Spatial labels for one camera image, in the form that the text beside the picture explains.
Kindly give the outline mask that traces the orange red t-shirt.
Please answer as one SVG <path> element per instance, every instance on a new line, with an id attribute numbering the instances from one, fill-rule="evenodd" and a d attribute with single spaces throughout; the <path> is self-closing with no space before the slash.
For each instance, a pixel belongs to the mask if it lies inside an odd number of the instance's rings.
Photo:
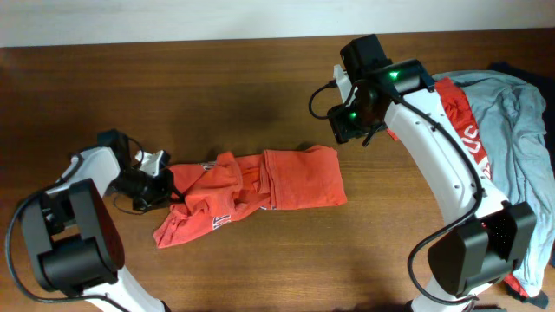
<path id="1" fill-rule="evenodd" d="M 236 157 L 221 153 L 210 163 L 170 167 L 178 194 L 153 233 L 159 249 L 185 244 L 240 221 L 257 210 L 291 211 L 347 202 L 337 151 L 265 150 Z"/>

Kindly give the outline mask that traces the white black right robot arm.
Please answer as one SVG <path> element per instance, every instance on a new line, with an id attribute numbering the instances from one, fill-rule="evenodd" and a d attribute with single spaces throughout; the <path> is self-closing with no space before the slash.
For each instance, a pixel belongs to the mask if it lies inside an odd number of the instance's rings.
<path id="1" fill-rule="evenodd" d="M 511 203 L 483 174 L 419 61 L 392 62 L 375 35 L 352 40 L 340 56 L 330 85 L 342 102 L 324 116 L 336 142 L 361 139 L 367 146 L 376 133 L 392 131 L 428 182 L 445 223 L 409 253 L 408 274 L 420 294 L 405 309 L 473 310 L 481 292 L 523 263 L 534 211 L 528 203 Z M 413 268 L 422 249 L 433 274 L 427 286 Z"/>

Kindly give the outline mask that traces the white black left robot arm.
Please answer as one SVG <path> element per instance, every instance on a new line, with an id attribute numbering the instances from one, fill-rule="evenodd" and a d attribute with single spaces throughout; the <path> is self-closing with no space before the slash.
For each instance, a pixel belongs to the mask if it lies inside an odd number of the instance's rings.
<path id="1" fill-rule="evenodd" d="M 165 150 L 132 155 L 133 138 L 112 129 L 94 145 L 73 153 L 52 185 L 16 208 L 9 229 L 20 225 L 37 283 L 59 291 L 59 303 L 90 302 L 102 311 L 168 311 L 147 293 L 125 265 L 121 236 L 103 198 L 132 200 L 134 215 L 164 207 L 176 194 Z"/>

